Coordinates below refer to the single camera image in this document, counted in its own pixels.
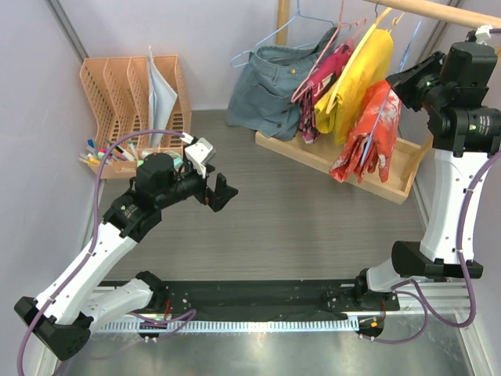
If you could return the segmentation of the orange tie-dye trousers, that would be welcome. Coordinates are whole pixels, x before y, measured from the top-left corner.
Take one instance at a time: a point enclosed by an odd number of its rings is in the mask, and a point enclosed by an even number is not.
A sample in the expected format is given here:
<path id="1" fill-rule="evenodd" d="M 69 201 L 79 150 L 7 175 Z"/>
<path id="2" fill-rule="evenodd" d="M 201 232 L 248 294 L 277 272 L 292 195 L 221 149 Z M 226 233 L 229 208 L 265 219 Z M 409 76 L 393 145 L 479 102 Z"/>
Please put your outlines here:
<path id="1" fill-rule="evenodd" d="M 354 175 L 361 183 L 365 174 L 377 172 L 380 181 L 387 182 L 401 110 L 402 101 L 386 80 L 370 86 L 344 149 L 329 170 L 330 176 L 343 183 Z"/>

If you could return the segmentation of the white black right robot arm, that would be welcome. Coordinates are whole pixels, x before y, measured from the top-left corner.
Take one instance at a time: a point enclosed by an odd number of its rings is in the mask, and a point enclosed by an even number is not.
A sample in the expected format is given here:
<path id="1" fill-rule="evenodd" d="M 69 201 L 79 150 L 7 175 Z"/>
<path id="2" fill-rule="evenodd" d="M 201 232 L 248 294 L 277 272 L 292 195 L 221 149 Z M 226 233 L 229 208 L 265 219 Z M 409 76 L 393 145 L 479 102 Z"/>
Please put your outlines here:
<path id="1" fill-rule="evenodd" d="M 402 103 L 425 110 L 433 136 L 435 187 L 424 238 L 397 241 L 391 257 L 364 269 L 350 293 L 364 310 L 389 300 L 410 277 L 479 279 L 473 232 L 482 185 L 500 147 L 500 112 L 482 102 L 498 58 L 493 47 L 456 42 L 416 66 L 387 77 Z"/>

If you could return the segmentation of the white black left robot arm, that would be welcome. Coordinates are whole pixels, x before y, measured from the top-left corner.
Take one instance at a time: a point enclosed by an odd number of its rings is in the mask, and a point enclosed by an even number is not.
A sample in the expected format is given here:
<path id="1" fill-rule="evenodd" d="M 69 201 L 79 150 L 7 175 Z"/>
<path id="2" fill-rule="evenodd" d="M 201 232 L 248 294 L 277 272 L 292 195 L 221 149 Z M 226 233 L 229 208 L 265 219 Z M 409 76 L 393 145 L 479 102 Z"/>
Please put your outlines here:
<path id="1" fill-rule="evenodd" d="M 238 194 L 223 174 L 218 174 L 214 189 L 208 187 L 207 174 L 213 171 L 211 165 L 186 160 L 179 172 L 169 155 L 148 155 L 63 274 L 37 297 L 22 297 L 15 304 L 15 312 L 58 360 L 75 356 L 93 332 L 124 314 L 139 309 L 158 313 L 165 307 L 166 287 L 147 271 L 100 298 L 90 294 L 161 221 L 163 209 L 195 197 L 218 212 Z"/>

